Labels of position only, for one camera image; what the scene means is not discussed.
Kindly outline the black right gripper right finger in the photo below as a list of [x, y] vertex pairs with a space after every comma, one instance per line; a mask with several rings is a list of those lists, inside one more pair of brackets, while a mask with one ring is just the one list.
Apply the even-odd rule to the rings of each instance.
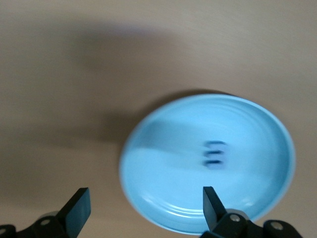
[[260, 227], [240, 210], [227, 211], [213, 187], [203, 188], [203, 213], [209, 230], [202, 238], [301, 238], [289, 223], [267, 220]]

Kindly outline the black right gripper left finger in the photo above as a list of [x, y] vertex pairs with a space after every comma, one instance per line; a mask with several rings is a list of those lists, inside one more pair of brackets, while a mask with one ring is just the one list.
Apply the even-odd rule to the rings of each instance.
[[91, 214], [90, 191], [78, 189], [55, 215], [46, 215], [17, 231], [14, 225], [1, 225], [2, 238], [76, 238]]

